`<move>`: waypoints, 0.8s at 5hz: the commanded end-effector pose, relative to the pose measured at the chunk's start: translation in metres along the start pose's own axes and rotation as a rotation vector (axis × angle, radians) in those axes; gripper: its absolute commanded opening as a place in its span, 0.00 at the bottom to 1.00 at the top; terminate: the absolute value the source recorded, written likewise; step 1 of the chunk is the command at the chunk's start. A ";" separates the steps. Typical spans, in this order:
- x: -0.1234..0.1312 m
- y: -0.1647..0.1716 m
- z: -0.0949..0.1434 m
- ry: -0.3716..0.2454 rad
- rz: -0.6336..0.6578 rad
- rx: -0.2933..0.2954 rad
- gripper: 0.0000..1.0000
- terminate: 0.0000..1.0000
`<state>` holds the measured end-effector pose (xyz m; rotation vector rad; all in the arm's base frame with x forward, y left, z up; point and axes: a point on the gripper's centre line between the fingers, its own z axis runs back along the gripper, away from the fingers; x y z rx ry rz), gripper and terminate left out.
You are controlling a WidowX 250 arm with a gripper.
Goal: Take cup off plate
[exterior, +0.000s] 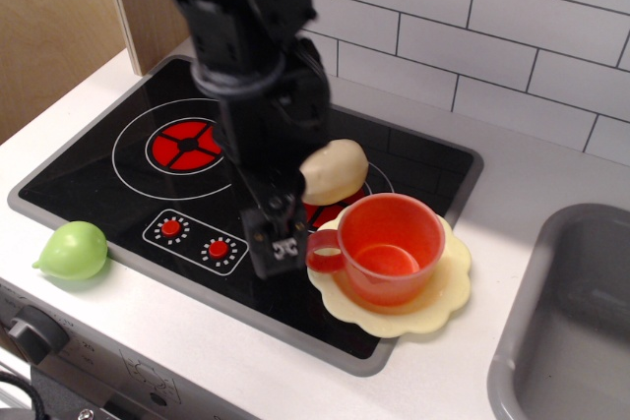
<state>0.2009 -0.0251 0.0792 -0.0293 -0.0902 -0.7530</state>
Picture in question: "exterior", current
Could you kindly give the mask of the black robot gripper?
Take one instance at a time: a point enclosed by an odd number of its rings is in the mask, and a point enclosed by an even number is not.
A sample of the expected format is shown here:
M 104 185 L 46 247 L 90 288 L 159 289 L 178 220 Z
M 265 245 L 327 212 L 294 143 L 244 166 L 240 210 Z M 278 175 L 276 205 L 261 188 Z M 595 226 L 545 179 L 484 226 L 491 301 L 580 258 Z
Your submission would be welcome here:
M 315 58 L 289 58 L 269 87 L 220 98 L 219 143 L 261 279 L 272 269 L 305 266 L 308 224 L 298 199 L 304 190 L 299 166 L 327 143 L 329 103 L 328 81 Z M 272 250 L 266 218 L 273 219 Z

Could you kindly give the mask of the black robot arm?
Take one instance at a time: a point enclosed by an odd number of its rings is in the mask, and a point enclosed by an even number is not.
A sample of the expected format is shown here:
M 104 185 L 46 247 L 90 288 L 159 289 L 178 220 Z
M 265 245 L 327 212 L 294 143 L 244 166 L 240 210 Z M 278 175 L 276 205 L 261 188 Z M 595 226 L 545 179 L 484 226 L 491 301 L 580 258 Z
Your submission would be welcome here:
M 314 44 L 300 35 L 312 0 L 174 0 L 188 26 L 197 88 L 220 105 L 257 275 L 304 266 L 302 162 L 328 141 L 330 88 Z

